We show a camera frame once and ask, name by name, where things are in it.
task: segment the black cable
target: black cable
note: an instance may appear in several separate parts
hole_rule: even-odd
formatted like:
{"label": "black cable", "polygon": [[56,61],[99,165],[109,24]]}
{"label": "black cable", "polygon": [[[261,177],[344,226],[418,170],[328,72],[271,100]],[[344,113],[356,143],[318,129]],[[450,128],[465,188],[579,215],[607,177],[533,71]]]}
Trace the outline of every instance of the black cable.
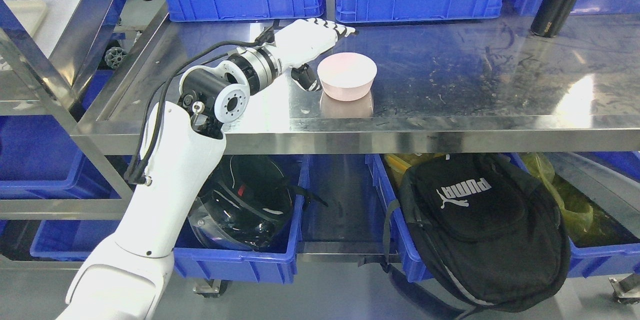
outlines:
{"label": "black cable", "polygon": [[124,179],[126,181],[130,180],[131,173],[133,172],[134,168],[138,165],[138,162],[140,162],[140,149],[142,149],[142,139],[144,138],[145,125],[147,124],[147,118],[149,117],[151,102],[156,96],[156,93],[158,92],[158,90],[160,90],[160,88],[162,88],[162,85],[164,85],[166,82],[167,82],[166,80],[162,81],[160,85],[158,85],[155,88],[155,90],[153,90],[153,93],[151,93],[151,97],[149,97],[149,99],[146,101],[146,105],[144,106],[144,118],[142,119],[142,127],[140,128],[140,135],[137,138],[137,146],[135,147],[135,152],[133,153],[133,157],[131,158],[131,161],[128,162],[128,167],[126,167],[126,171],[124,173]]}
{"label": "black cable", "polygon": [[[220,60],[220,59],[224,58],[225,56],[228,56],[228,55],[231,55],[231,54],[234,54],[234,53],[235,53],[235,51],[223,52],[223,53],[221,53],[219,55],[213,56],[212,58],[210,58],[209,60],[206,60],[205,62],[199,63],[198,65],[203,66],[203,65],[206,65],[206,64],[209,64],[209,63],[213,63],[216,60]],[[182,70],[182,71],[178,72],[178,74],[176,74],[176,76],[181,76],[185,72],[186,72],[186,70]]]}
{"label": "black cable", "polygon": [[151,134],[149,147],[147,148],[146,153],[144,154],[144,157],[138,161],[140,149],[142,149],[142,137],[144,136],[144,131],[147,124],[147,118],[144,118],[144,122],[142,124],[142,130],[139,138],[139,148],[137,149],[137,154],[134,154],[135,158],[132,159],[132,162],[135,159],[135,165],[132,167],[131,172],[128,173],[128,179],[126,180],[128,181],[128,183],[144,184],[145,182],[144,179],[142,179],[142,173],[144,172],[147,165],[149,164],[149,159],[151,158],[151,155],[153,154],[153,151],[156,148],[156,143],[158,142],[158,135],[160,135],[160,125],[162,124],[163,115],[165,113],[165,101],[167,99],[167,92],[169,91],[169,86],[171,85],[171,81],[173,81],[174,78],[176,78],[176,76],[178,76],[178,74],[180,74],[180,72],[183,69],[185,69],[185,67],[189,66],[192,62],[198,60],[199,58],[202,58],[203,56],[207,55],[208,53],[214,51],[217,48],[224,47],[227,45],[234,45],[237,47],[256,47],[260,44],[267,42],[267,40],[265,40],[263,36],[265,35],[265,33],[266,31],[263,31],[263,33],[261,33],[258,36],[258,38],[254,40],[254,42],[245,42],[245,41],[236,41],[236,40],[225,40],[225,41],[217,42],[211,45],[210,47],[208,47],[207,49],[204,49],[199,54],[195,55],[189,60],[186,60],[185,62],[183,62],[169,77],[169,80],[164,81],[163,83],[160,84],[160,87],[162,87],[162,92],[160,92],[160,99],[158,99],[158,103],[159,103],[158,110],[155,115],[155,124],[153,126],[153,133]]}

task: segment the gray floor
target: gray floor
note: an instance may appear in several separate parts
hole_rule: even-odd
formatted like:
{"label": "gray floor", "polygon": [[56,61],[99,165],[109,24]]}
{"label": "gray floor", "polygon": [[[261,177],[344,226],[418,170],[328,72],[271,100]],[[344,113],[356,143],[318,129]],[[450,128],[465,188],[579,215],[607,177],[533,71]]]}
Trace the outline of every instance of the gray floor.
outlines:
{"label": "gray floor", "polygon": [[[154,320],[413,320],[429,319],[398,295],[377,265],[299,263],[292,285],[232,283],[217,299],[192,293],[193,283],[173,275]],[[70,270],[0,271],[0,319],[54,319],[64,309]],[[433,280],[426,288],[438,292]],[[611,301],[606,277],[569,279],[553,298],[522,313],[485,311],[469,317],[545,320],[637,320],[640,305]]]}

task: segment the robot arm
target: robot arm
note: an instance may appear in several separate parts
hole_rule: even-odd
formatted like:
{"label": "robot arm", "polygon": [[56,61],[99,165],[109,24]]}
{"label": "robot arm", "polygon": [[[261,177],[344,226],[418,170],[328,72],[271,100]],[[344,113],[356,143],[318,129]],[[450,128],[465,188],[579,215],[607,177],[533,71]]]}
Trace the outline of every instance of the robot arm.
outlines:
{"label": "robot arm", "polygon": [[[222,125],[238,119],[249,97],[287,69],[302,68],[300,79],[309,80],[306,62],[354,32],[331,21],[298,19],[278,31],[273,43],[238,48],[213,68],[188,69],[178,104],[165,104],[146,181],[136,186],[116,231],[78,270],[66,294],[69,306],[58,320],[151,319],[173,272],[183,222],[226,149]],[[158,104],[144,129],[141,153],[149,147],[157,109]]]}

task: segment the metal bracket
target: metal bracket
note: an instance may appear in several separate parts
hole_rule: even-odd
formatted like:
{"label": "metal bracket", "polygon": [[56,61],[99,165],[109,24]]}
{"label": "metal bracket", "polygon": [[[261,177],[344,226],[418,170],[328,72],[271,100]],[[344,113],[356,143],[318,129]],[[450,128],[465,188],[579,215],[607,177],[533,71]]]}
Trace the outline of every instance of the metal bracket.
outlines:
{"label": "metal bracket", "polygon": [[622,280],[610,277],[613,286],[613,298],[620,304],[633,305],[640,303],[640,274],[631,274]]}
{"label": "metal bracket", "polygon": [[193,292],[205,298],[219,298],[231,283],[230,280],[221,279],[195,279]]}

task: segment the green plastic bag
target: green plastic bag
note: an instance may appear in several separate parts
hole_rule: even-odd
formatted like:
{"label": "green plastic bag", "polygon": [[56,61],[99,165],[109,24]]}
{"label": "green plastic bag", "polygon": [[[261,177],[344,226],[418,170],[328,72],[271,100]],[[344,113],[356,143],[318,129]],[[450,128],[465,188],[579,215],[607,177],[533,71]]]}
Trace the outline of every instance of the green plastic bag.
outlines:
{"label": "green plastic bag", "polygon": [[556,186],[571,186],[562,179],[556,179],[556,171],[549,159],[541,153],[522,153],[520,154],[522,161],[526,165],[532,176],[538,178],[544,186],[549,190],[553,198],[562,211],[564,224],[567,228],[570,238],[576,242],[585,236],[594,224],[594,208],[585,201],[584,197],[578,192],[575,195],[567,191],[561,191],[565,198],[560,195]]}

